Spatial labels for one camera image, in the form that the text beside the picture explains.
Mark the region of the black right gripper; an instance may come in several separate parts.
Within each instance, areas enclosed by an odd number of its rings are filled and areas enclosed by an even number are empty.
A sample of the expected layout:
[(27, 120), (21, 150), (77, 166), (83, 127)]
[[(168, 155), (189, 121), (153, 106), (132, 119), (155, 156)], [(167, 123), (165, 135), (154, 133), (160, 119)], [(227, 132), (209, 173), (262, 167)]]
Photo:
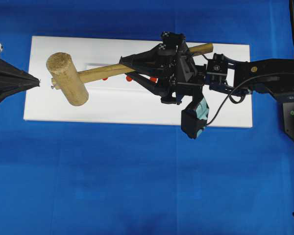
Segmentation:
[[(202, 44), (188, 47), (183, 34), (164, 31), (161, 34), (162, 45), (151, 50), (121, 57), (119, 63), (134, 71), (165, 71), (169, 69), (166, 81), (157, 83), (141, 76), (137, 72), (131, 73), (131, 78), (145, 89), (161, 97), (165, 104), (181, 104), (183, 97), (192, 97), (195, 104), (203, 100), (202, 81), (204, 66), (196, 66), (193, 57), (205, 55), (207, 45)], [(162, 53), (173, 50), (169, 56), (170, 62), (166, 65)]]

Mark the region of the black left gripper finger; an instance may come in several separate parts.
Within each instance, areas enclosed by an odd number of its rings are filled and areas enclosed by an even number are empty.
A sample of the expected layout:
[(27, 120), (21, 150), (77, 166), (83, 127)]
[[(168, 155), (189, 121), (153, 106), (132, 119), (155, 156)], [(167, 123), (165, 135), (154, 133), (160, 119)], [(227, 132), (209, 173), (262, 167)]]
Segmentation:
[(39, 86), (40, 81), (29, 73), (20, 70), (0, 59), (0, 83)]

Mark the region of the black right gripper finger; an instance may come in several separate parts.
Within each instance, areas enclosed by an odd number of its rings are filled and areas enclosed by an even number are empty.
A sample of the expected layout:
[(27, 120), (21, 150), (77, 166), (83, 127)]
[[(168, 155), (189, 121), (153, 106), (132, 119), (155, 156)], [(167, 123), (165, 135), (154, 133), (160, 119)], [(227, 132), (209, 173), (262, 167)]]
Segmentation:
[(7, 97), (23, 92), (23, 91), (27, 91), (29, 89), (35, 88), (35, 87), (39, 87), (40, 86), (40, 82), (38, 83), (31, 83), (31, 84), (19, 84), (17, 86), (12, 86), (12, 87), (5, 87), (5, 88), (0, 88), (0, 103)]

